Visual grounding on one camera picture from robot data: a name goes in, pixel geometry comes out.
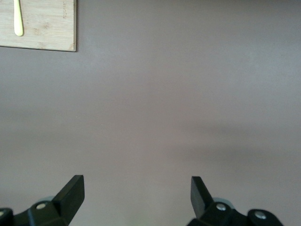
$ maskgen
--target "gray table surface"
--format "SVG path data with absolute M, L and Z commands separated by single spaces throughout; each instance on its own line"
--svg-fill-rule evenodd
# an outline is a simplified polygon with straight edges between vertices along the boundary
M 185 226 L 194 175 L 296 226 L 300 126 L 300 1 L 79 0 L 78 52 L 0 47 L 0 206 L 83 174 L 71 225 Z

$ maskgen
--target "wooden cutting board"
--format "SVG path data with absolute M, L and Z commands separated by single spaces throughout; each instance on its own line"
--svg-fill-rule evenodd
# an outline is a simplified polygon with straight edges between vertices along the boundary
M 76 50 L 76 0 L 20 0 L 24 35 L 14 32 L 14 1 L 0 0 L 0 46 Z

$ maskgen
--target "bolt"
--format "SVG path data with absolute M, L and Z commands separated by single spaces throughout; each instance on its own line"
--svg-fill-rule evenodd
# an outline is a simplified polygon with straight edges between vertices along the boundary
M 265 220 L 267 218 L 267 216 L 261 211 L 256 211 L 255 216 L 262 220 Z
M 45 203 L 41 203 L 41 204 L 37 205 L 36 209 L 40 210 L 40 209 L 44 208 L 45 206 L 46 206 Z
M 218 204 L 216 205 L 216 207 L 217 207 L 217 209 L 220 210 L 220 211 L 225 211 L 225 210 L 227 209 L 226 206 L 225 206 L 224 204 L 222 204 L 222 203 L 218 203 Z

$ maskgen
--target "utensil handle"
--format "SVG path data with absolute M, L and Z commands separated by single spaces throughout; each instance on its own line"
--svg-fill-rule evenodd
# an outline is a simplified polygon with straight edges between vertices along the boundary
M 21 17 L 21 8 L 20 8 L 20 1 L 14 0 L 14 28 L 15 34 L 18 36 L 23 35 L 23 23 Z

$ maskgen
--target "silver screw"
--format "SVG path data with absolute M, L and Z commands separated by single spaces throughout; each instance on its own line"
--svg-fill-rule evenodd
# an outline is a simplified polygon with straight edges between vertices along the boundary
M 265 220 L 267 218 L 267 216 L 261 211 L 256 211 L 255 216 L 262 220 Z
M 42 208 L 44 208 L 46 206 L 46 204 L 45 203 L 41 203 L 41 204 L 39 204 L 39 205 L 37 205 L 37 210 L 40 210 L 40 209 L 42 209 Z
M 224 204 L 222 204 L 222 203 L 218 203 L 218 204 L 216 205 L 216 207 L 217 207 L 217 209 L 220 210 L 220 211 L 225 211 L 225 210 L 227 209 L 226 206 L 225 206 Z

